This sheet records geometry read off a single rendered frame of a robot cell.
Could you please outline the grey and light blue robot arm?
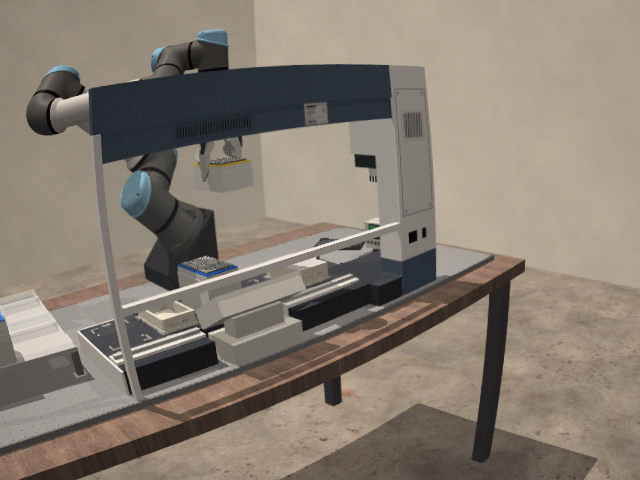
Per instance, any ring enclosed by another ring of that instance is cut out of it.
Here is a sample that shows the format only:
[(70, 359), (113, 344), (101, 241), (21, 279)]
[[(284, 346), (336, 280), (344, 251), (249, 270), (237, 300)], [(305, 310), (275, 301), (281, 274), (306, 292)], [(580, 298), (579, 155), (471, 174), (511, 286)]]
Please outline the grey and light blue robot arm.
[[(132, 81), (182, 75), (194, 68), (198, 72), (228, 70), (228, 47), (225, 30), (200, 32), (197, 41), (156, 49), (151, 59), (153, 75)], [(89, 94), (79, 82), (77, 70), (66, 65), (46, 74), (26, 110), (34, 132), (55, 135), (77, 125), (90, 135)]]

